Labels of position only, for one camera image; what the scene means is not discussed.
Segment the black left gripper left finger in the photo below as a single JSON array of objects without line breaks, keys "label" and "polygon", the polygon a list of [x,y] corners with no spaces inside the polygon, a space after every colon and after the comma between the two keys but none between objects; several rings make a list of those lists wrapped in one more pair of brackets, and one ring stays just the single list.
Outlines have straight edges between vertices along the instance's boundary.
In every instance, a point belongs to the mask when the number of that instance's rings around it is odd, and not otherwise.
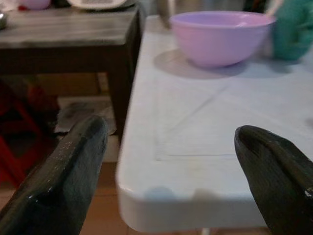
[{"label": "black left gripper left finger", "polygon": [[0,235],[79,235],[107,148],[107,123],[76,123],[0,211]]}]

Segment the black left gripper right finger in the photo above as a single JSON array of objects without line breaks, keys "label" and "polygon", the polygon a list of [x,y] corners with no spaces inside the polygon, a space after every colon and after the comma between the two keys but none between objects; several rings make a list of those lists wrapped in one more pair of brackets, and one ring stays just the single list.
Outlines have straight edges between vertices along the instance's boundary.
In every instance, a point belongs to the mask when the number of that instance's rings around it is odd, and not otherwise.
[{"label": "black left gripper right finger", "polygon": [[291,141],[244,125],[235,152],[272,235],[313,235],[313,162]]}]

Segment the grey crumpled newspaper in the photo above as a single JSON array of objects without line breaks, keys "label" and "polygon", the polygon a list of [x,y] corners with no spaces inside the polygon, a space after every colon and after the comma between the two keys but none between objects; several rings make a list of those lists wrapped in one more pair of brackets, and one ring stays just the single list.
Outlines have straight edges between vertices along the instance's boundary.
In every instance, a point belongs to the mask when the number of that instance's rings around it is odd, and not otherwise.
[{"label": "grey crumpled newspaper", "polygon": [[74,96],[57,99],[60,110],[57,114],[55,133],[67,133],[72,126],[89,116],[103,117],[108,125],[108,134],[116,131],[111,99],[107,96]]}]

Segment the red plastic stool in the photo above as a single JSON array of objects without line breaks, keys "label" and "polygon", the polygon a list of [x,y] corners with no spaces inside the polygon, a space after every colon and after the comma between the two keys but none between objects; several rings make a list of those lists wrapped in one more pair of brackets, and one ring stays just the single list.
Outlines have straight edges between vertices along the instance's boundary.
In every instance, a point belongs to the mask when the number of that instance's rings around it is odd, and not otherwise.
[{"label": "red plastic stool", "polygon": [[[26,132],[35,134],[35,142],[20,157],[16,157],[4,136]],[[55,140],[44,133],[22,100],[0,81],[0,182],[10,182],[17,188],[54,145]]]}]

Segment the white plastic folding table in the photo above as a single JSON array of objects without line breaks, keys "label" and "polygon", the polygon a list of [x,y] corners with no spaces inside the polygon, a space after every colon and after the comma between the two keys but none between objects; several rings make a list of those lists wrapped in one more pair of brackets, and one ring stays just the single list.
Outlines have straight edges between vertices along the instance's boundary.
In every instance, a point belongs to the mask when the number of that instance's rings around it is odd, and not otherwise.
[{"label": "white plastic folding table", "polygon": [[299,62],[256,56],[206,70],[149,16],[116,177],[125,223],[144,233],[265,226],[235,153],[243,125],[313,161],[313,47]]}]

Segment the dark wooden table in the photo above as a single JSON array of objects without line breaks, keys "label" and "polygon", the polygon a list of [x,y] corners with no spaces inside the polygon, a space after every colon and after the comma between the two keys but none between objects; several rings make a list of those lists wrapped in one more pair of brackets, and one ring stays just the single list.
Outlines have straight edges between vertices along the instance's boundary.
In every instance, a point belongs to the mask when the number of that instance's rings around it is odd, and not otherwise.
[{"label": "dark wooden table", "polygon": [[139,13],[138,6],[92,13],[12,11],[0,30],[0,76],[106,72],[121,138],[141,42]]}]

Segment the teal knitted cloth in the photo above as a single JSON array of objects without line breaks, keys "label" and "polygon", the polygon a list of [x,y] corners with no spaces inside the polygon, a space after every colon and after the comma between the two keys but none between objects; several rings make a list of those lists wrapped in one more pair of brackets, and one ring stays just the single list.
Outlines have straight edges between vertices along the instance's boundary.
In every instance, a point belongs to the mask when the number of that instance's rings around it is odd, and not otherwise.
[{"label": "teal knitted cloth", "polygon": [[271,7],[273,57],[295,61],[313,44],[313,0],[277,0]]}]

